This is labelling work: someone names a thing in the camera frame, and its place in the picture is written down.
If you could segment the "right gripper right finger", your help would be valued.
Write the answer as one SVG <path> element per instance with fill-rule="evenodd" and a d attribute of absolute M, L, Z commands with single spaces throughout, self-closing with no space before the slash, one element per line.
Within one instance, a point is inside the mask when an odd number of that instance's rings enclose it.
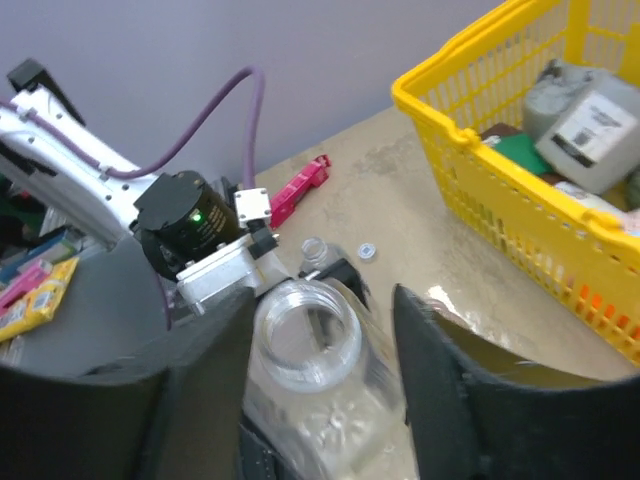
<path fill-rule="evenodd" d="M 635 479 L 639 379 L 529 361 L 393 290 L 393 326 L 423 479 Z"/>

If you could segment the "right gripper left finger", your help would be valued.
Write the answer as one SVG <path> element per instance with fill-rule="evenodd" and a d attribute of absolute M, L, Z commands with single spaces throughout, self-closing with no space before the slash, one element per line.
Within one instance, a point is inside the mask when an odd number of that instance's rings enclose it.
<path fill-rule="evenodd" d="M 5 479 L 232 479 L 255 294 L 77 377 L 1 370 Z"/>

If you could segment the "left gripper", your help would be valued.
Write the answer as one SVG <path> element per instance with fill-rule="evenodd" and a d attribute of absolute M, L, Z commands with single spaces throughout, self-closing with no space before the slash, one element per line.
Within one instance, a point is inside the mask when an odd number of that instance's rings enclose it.
<path fill-rule="evenodd" d="M 223 245 L 202 260 L 191 262 L 176 274 L 177 291 L 197 315 L 213 304 L 214 298 L 237 287 L 249 287 L 260 297 L 289 279 L 335 279 L 349 288 L 364 306 L 370 290 L 348 259 L 338 260 L 323 271 L 308 275 L 290 273 L 277 256 L 278 236 L 262 227 Z"/>

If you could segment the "large clear square bottle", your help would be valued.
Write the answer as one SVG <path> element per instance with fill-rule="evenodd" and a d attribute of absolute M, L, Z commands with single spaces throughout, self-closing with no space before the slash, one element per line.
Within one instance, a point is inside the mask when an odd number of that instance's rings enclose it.
<path fill-rule="evenodd" d="M 301 478 L 355 478 L 405 419 L 376 312 L 335 279 L 277 285 L 254 315 L 244 411 Z"/>

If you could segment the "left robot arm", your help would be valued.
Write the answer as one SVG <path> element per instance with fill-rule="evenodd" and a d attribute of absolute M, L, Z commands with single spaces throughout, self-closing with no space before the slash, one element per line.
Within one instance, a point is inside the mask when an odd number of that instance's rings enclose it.
<path fill-rule="evenodd" d="M 13 98 L 1 104 L 1 172 L 107 249 L 136 239 L 163 279 L 174 283 L 195 313 L 239 286 L 257 296 L 288 281 L 277 257 L 274 228 L 303 191 L 322 184 L 329 160 L 311 162 L 279 195 L 255 182 L 255 143 L 265 91 L 261 69 L 237 72 L 207 103 L 165 161 L 178 154 L 207 117 L 244 79 L 254 90 L 244 134 L 240 188 L 210 185 L 199 173 L 139 168 L 86 127 L 43 65 L 27 59 L 8 81 Z"/>

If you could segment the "blue label water bottle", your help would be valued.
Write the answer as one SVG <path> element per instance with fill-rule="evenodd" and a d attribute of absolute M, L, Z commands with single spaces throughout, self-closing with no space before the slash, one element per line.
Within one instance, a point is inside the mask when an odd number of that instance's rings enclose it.
<path fill-rule="evenodd" d="M 310 237 L 301 245 L 302 263 L 300 272 L 308 275 L 314 271 L 323 271 L 340 259 L 345 258 L 344 250 L 319 237 Z"/>

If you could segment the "small clear bottle cap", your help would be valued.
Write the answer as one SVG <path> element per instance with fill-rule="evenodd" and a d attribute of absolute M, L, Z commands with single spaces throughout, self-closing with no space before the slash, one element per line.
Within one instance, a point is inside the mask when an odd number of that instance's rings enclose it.
<path fill-rule="evenodd" d="M 376 258 L 377 248 L 373 243 L 363 243 L 358 247 L 357 256 L 362 262 L 371 262 Z"/>

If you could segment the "pink snack packet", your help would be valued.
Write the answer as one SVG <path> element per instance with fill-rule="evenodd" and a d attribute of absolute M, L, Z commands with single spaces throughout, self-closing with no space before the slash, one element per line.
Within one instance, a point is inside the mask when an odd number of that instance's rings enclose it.
<path fill-rule="evenodd" d="M 320 155 L 302 168 L 271 198 L 270 227 L 277 230 L 295 212 L 297 204 L 312 189 L 321 187 L 329 178 L 331 160 Z"/>

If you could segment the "yellow snack packet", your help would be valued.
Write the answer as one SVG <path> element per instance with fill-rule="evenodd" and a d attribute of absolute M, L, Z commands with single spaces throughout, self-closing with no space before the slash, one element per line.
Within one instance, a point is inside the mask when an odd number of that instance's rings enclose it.
<path fill-rule="evenodd" d="M 78 263 L 77 257 L 57 264 L 38 260 L 1 291 L 2 342 L 54 318 Z"/>

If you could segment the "orange item in basket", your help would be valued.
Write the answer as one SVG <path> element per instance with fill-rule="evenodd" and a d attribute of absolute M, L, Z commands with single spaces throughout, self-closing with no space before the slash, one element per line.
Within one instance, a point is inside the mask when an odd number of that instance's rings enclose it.
<path fill-rule="evenodd" d="M 575 313 L 611 345 L 627 348 L 639 342 L 639 316 L 623 313 L 588 285 L 579 290 Z"/>

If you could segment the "pink printed package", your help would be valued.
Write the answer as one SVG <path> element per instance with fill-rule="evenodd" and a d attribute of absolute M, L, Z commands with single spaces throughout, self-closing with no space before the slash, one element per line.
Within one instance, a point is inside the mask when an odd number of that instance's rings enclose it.
<path fill-rule="evenodd" d="M 622 222 L 624 231 L 627 234 L 634 237 L 639 236 L 638 208 L 630 211 L 623 211 L 600 196 L 584 191 L 580 187 L 568 181 L 557 182 L 554 187 L 573 198 L 587 209 L 595 209 L 600 212 L 613 215 Z"/>

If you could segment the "green packet in basket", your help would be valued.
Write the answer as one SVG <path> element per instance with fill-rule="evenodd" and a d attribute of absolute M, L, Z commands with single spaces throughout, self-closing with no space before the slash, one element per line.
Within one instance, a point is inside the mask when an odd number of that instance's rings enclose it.
<path fill-rule="evenodd" d="M 551 165 L 538 153 L 526 133 L 511 136 L 491 135 L 483 143 L 536 176 L 553 172 Z"/>

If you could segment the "yellow plastic basket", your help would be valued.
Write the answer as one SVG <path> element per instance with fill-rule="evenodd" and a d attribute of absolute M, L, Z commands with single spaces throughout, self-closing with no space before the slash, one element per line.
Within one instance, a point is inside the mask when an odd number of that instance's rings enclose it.
<path fill-rule="evenodd" d="M 526 91 L 556 57 L 637 83 L 638 3 L 504 2 L 400 76 L 391 94 L 461 220 L 580 320 L 575 306 L 583 285 L 639 316 L 638 239 L 480 138 L 496 123 L 521 124 Z"/>

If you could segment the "grey box with label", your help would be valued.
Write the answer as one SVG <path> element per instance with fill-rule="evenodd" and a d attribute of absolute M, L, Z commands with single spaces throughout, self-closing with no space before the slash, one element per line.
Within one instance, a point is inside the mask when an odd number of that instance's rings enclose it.
<path fill-rule="evenodd" d="M 639 88 L 594 81 L 535 143 L 555 171 L 601 194 L 639 166 Z"/>

